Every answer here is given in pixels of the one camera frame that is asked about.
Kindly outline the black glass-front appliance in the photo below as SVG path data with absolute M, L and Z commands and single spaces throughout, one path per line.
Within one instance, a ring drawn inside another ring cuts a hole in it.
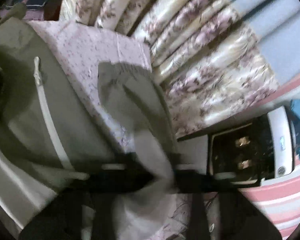
M 183 139 L 178 146 L 182 168 L 241 188 L 280 179 L 295 168 L 295 132 L 285 106 L 238 126 Z

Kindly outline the pink floral bed sheet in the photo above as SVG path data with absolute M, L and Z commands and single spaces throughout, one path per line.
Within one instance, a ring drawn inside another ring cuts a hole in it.
M 83 105 L 121 152 L 155 175 L 145 188 L 113 205 L 117 239 L 185 239 L 189 197 L 172 187 L 170 154 L 177 141 L 148 49 L 139 42 L 77 23 L 31 21 Z

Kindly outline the blue floral curtain right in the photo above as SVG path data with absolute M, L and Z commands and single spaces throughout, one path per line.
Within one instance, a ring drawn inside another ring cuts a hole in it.
M 149 47 L 177 137 L 243 111 L 300 71 L 300 0 L 62 0 L 59 18 Z

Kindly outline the grey and white jacket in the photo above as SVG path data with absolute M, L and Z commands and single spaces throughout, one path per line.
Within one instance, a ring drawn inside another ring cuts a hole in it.
M 94 121 L 25 13 L 19 3 L 0 19 L 0 206 L 21 231 L 73 180 L 122 169 L 129 154 L 142 165 Z M 91 239 L 95 211 L 82 207 Z

